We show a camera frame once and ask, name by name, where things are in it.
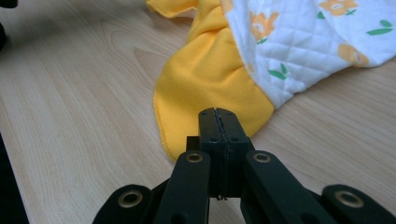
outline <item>screw hole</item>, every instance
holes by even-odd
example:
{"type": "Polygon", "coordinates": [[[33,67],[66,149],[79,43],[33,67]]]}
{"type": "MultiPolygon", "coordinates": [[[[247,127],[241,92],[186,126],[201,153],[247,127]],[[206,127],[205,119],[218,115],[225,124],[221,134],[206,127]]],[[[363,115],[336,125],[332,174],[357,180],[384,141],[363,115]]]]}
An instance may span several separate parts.
{"type": "Polygon", "coordinates": [[[200,162],[202,161],[204,158],[200,155],[200,154],[190,154],[187,155],[187,161],[189,162],[200,162]]]}
{"type": "Polygon", "coordinates": [[[139,190],[131,189],[119,197],[119,206],[123,208],[135,207],[143,200],[143,195],[139,190]]]}
{"type": "Polygon", "coordinates": [[[363,200],[346,190],[338,190],[334,193],[335,198],[346,206],[353,207],[353,208],[360,208],[364,206],[363,200]]]}
{"type": "Polygon", "coordinates": [[[253,159],[258,162],[269,162],[271,157],[264,153],[256,153],[254,154],[253,159]]]}

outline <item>light wood tabletop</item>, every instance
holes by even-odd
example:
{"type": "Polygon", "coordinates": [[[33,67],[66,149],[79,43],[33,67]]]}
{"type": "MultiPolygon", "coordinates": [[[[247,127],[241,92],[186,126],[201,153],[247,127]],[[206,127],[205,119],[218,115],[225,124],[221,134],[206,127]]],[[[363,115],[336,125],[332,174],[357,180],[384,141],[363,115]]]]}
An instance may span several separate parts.
{"type": "MultiPolygon", "coordinates": [[[[155,80],[191,19],[137,0],[30,0],[0,8],[0,131],[31,223],[92,223],[109,195],[172,173],[155,80]]],[[[308,189],[346,184],[396,213],[396,59],[348,68],[295,95],[254,136],[308,189]]],[[[243,223],[212,200],[209,223],[243,223]]]]}

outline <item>quilted fabric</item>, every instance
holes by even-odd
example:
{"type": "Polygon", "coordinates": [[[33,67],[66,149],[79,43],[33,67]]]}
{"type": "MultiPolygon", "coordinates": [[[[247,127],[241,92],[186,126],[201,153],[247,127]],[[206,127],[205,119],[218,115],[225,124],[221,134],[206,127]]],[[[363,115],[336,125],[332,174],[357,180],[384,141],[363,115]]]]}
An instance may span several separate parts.
{"type": "Polygon", "coordinates": [[[396,54],[396,1],[223,0],[222,8],[245,67],[275,108],[340,69],[396,54]]]}

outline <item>green leaf print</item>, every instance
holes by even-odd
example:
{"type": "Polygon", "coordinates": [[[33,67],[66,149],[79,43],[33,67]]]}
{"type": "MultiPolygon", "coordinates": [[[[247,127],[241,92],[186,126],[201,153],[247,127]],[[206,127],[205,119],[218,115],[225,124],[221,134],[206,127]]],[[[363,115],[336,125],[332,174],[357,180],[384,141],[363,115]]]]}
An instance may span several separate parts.
{"type": "Polygon", "coordinates": [[[392,23],[390,23],[390,21],[381,20],[381,21],[379,21],[379,23],[384,28],[375,29],[375,30],[372,30],[372,31],[368,31],[366,33],[368,35],[384,35],[384,34],[387,34],[387,33],[391,32],[393,30],[391,28],[392,27],[392,23]]]}
{"type": "Polygon", "coordinates": [[[288,73],[288,69],[286,68],[285,64],[281,63],[280,68],[282,69],[283,74],[286,75],[288,73]]]}
{"type": "Polygon", "coordinates": [[[261,39],[259,42],[257,42],[257,44],[259,45],[259,44],[263,44],[263,43],[265,43],[265,41],[267,41],[267,39],[268,38],[263,38],[263,39],[261,39]]]}
{"type": "Polygon", "coordinates": [[[379,23],[381,23],[381,25],[383,27],[392,27],[392,23],[390,23],[389,21],[386,21],[386,20],[382,20],[379,23]]]}
{"type": "Polygon", "coordinates": [[[369,35],[384,35],[392,31],[392,28],[383,28],[383,29],[377,29],[377,30],[372,30],[367,32],[369,35]]]}
{"type": "Polygon", "coordinates": [[[271,75],[273,75],[274,77],[278,77],[278,78],[280,78],[280,79],[282,79],[282,80],[285,80],[285,79],[286,79],[286,76],[285,76],[285,75],[283,75],[282,73],[280,73],[280,72],[278,72],[278,71],[276,71],[276,70],[268,70],[268,73],[271,74],[271,75]]]}
{"type": "Polygon", "coordinates": [[[321,20],[325,19],[324,15],[323,15],[323,12],[319,12],[318,15],[317,15],[317,18],[321,19],[321,20]]]}
{"type": "Polygon", "coordinates": [[[349,15],[353,15],[353,13],[355,13],[356,12],[356,9],[353,9],[352,11],[347,11],[347,13],[346,13],[346,15],[347,16],[349,16],[349,15]]]}

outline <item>orange flower print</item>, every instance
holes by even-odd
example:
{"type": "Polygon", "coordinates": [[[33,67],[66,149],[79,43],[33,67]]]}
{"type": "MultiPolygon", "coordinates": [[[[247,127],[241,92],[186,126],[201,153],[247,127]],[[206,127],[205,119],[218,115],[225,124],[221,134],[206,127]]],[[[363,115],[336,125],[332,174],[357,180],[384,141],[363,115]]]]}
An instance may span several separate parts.
{"type": "Polygon", "coordinates": [[[252,63],[248,63],[248,64],[247,64],[247,71],[248,71],[250,74],[253,74],[253,73],[254,73],[254,67],[253,67],[253,64],[252,64],[252,63]]]}
{"type": "Polygon", "coordinates": [[[223,14],[231,11],[233,9],[233,0],[221,0],[221,9],[223,14]]]}
{"type": "Polygon", "coordinates": [[[319,5],[330,11],[334,16],[352,14],[354,11],[349,11],[349,9],[358,6],[358,4],[355,3],[355,0],[327,0],[319,5]]]}
{"type": "Polygon", "coordinates": [[[364,67],[370,62],[364,54],[348,44],[338,46],[338,55],[355,67],[364,67]]]}
{"type": "Polygon", "coordinates": [[[274,12],[271,14],[270,18],[267,19],[264,13],[254,15],[250,12],[251,33],[258,41],[258,44],[264,43],[267,40],[266,37],[274,31],[274,21],[278,16],[279,13],[274,12]]]}

